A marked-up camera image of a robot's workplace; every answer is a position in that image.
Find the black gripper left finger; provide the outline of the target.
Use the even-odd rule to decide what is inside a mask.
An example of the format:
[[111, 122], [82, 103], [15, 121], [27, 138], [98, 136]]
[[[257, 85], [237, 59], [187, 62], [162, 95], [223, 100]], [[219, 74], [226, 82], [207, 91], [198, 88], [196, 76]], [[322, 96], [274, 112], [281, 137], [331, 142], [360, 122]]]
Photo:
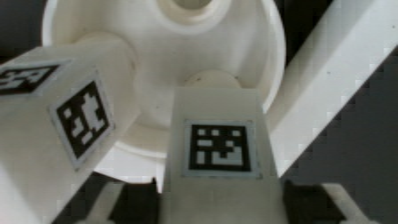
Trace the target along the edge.
[[157, 180], [105, 184], [88, 217], [77, 224], [159, 224]]

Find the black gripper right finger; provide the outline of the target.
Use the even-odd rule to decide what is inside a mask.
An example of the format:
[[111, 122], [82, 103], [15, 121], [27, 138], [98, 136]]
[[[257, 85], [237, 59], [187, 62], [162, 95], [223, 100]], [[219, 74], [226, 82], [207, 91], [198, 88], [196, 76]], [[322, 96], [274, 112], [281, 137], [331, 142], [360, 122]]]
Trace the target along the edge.
[[344, 186], [285, 182], [283, 201], [290, 224], [374, 224]]

